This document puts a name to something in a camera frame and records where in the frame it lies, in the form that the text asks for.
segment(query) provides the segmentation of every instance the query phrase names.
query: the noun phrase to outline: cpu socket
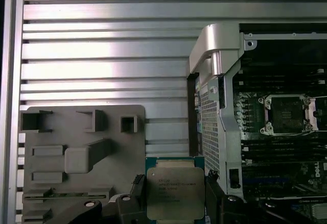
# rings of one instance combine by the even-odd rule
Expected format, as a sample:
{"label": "cpu socket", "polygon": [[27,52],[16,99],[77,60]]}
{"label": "cpu socket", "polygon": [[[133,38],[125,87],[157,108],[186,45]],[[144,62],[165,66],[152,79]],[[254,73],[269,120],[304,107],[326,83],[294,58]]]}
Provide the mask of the cpu socket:
{"label": "cpu socket", "polygon": [[288,136],[311,131],[306,118],[310,99],[303,94],[277,94],[258,100],[265,108],[265,126],[260,133],[270,136]]}

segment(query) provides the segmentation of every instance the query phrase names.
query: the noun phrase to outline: motherboard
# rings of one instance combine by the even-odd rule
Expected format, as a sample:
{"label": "motherboard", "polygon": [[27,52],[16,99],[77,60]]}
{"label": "motherboard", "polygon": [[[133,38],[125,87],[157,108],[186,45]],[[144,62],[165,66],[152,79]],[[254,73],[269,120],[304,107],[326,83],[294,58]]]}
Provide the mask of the motherboard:
{"label": "motherboard", "polygon": [[281,200],[327,223],[327,96],[324,63],[258,65],[233,78],[247,201]]}

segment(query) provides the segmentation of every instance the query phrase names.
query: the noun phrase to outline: metal bracket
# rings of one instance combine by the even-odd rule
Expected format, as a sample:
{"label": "metal bracket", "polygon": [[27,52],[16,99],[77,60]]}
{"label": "metal bracket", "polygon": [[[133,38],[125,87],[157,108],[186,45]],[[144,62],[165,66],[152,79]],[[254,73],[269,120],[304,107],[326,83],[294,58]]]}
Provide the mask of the metal bracket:
{"label": "metal bracket", "polygon": [[219,101],[218,79],[209,80],[207,87],[208,87],[208,99],[210,101]]}

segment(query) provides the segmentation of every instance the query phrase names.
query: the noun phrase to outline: perforated metal cover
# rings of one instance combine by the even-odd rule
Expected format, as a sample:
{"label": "perforated metal cover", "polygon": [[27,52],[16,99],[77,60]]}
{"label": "perforated metal cover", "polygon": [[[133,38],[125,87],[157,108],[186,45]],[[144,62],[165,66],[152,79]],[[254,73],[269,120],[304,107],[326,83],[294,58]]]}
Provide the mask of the perforated metal cover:
{"label": "perforated metal cover", "polygon": [[217,102],[208,99],[208,92],[201,95],[202,147],[206,170],[215,170],[219,175],[219,149]]}

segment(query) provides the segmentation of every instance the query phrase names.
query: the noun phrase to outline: black plastic lever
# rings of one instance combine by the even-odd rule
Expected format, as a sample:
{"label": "black plastic lever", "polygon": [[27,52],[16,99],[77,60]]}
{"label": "black plastic lever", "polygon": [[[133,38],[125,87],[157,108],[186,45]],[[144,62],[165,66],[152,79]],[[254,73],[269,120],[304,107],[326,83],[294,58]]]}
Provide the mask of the black plastic lever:
{"label": "black plastic lever", "polygon": [[46,224],[96,223],[101,217],[102,204],[98,200],[84,201],[71,206]]}

